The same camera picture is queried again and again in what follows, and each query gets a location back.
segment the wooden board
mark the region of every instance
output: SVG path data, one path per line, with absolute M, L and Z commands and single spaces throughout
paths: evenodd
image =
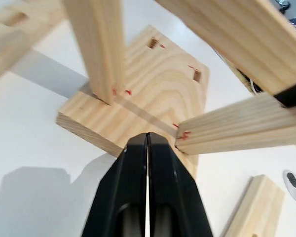
M 263 90 L 296 84 L 296 29 L 267 0 L 156 0 Z
M 180 123 L 179 150 L 190 154 L 296 144 L 296 107 L 283 108 L 262 93 Z
M 125 49 L 120 0 L 63 0 L 92 92 L 107 104 L 123 88 Z
M 266 175 L 254 177 L 225 237 L 274 237 L 284 197 Z
M 158 40 L 149 48 L 152 38 Z M 194 69 L 201 72 L 193 80 Z M 129 138 L 143 132 L 166 137 L 195 177 L 198 157 L 174 148 L 177 128 L 204 112 L 209 69 L 153 27 L 144 30 L 126 51 L 125 89 L 109 106 L 82 88 L 60 110 L 57 123 L 117 156 Z
M 64 17 L 59 0 L 23 0 L 0 10 L 0 75 Z

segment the wood grain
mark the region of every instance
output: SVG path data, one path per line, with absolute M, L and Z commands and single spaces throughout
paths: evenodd
M 107 104 L 122 91 L 124 37 L 120 0 L 63 0 L 92 92 Z
M 0 75 L 64 17 L 59 0 L 24 0 L 0 10 Z
M 284 197 L 266 175 L 254 177 L 225 237 L 274 237 Z
M 158 40 L 149 48 L 152 37 Z M 193 80 L 194 69 L 201 73 Z M 108 153 L 118 156 L 127 141 L 143 132 L 166 137 L 195 177 L 198 157 L 174 148 L 177 128 L 204 112 L 209 69 L 153 27 L 144 30 L 126 51 L 125 89 L 109 106 L 83 87 L 60 110 L 57 123 Z
M 223 107 L 180 123 L 179 150 L 202 154 L 296 144 L 296 107 L 286 109 L 271 95 Z
M 267 0 L 156 0 L 263 90 L 296 84 L 296 29 Z

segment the wooden stick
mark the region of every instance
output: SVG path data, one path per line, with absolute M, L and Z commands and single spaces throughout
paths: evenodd
M 107 104 L 123 88 L 124 38 L 120 0 L 63 0 L 92 92 Z
M 180 123 L 176 142 L 189 155 L 290 144 L 296 107 L 283 108 L 266 93 Z
M 23 0 L 2 8 L 0 76 L 64 18 L 60 0 Z
M 273 237 L 285 193 L 266 175 L 253 178 L 225 237 Z
M 262 89 L 296 84 L 296 29 L 266 0 L 156 0 Z

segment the black object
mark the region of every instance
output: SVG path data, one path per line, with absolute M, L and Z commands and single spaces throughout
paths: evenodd
M 83 237 L 144 237 L 147 162 L 151 237 L 212 237 L 194 179 L 167 140 L 131 138 L 101 180 Z
M 290 183 L 296 188 L 296 178 L 292 173 L 287 173 L 287 178 Z
M 285 4 L 280 4 L 279 11 L 285 15 L 286 11 L 291 7 L 291 3 L 289 1 L 285 1 Z
M 296 106 L 296 85 L 278 93 L 274 97 L 287 108 L 295 107 Z

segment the red pencil mark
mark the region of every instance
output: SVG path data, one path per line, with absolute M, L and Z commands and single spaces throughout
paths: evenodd
M 188 138 L 187 134 L 191 134 L 192 132 L 184 132 L 182 137 L 178 137 L 177 140 L 179 139 L 183 139 L 183 141 L 186 140 L 186 138 Z
M 125 90 L 126 93 L 128 93 L 129 95 L 132 95 L 132 91 L 131 90 Z

